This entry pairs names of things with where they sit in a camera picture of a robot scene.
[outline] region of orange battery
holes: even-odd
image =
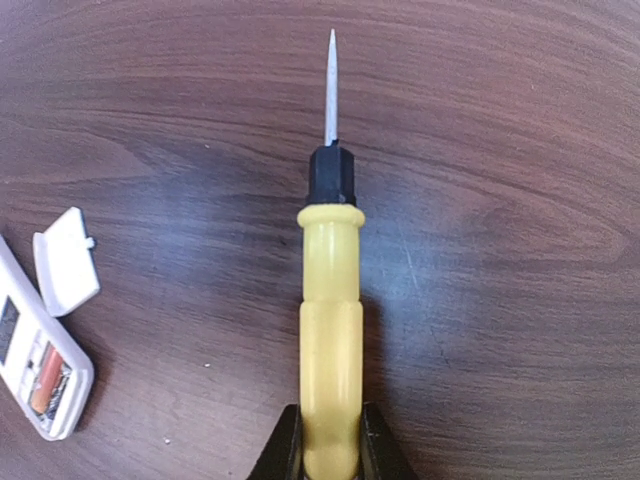
[[[64,360],[58,351],[49,346],[42,362],[42,370],[31,395],[31,408],[36,413],[44,414],[49,408],[53,392],[62,378]]]

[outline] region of screwdriver tip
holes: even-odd
[[[325,103],[324,144],[330,146],[338,139],[338,53],[336,31],[331,29],[327,59],[327,96]]]

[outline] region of metal shaft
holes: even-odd
[[[324,144],[330,146],[338,139],[338,52],[336,31],[331,29],[327,59],[327,98],[325,104]]]

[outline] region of wood grain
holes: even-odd
[[[1,388],[0,478],[246,477],[297,396],[331,27],[367,399],[424,478],[637,478],[635,0],[0,1],[0,231],[33,274],[83,208],[103,289],[80,431]]]

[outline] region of yellow screwdriver handle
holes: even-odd
[[[348,204],[309,205],[298,215],[304,230],[300,410],[310,480],[353,480],[358,472],[364,221]]]

